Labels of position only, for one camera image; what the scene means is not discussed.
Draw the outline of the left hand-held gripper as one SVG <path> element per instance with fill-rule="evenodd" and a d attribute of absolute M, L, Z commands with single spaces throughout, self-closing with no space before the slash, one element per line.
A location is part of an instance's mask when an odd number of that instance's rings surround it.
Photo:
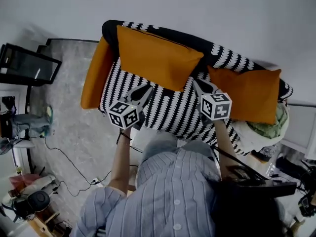
<path fill-rule="evenodd" d="M 114 101 L 107 109 L 111 124 L 121 129 L 134 127 L 140 130 L 145 121 L 143 108 L 151 99 L 153 91 L 150 84 L 142 84 Z"/>

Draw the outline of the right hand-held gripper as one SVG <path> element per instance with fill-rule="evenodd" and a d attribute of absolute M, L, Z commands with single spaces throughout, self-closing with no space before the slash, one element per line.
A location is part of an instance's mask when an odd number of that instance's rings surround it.
<path fill-rule="evenodd" d="M 217 93 L 219 88 L 203 79 L 193 80 L 193 87 L 199 101 L 198 112 L 202 125 L 230 117 L 232 100 L 227 93 Z"/>

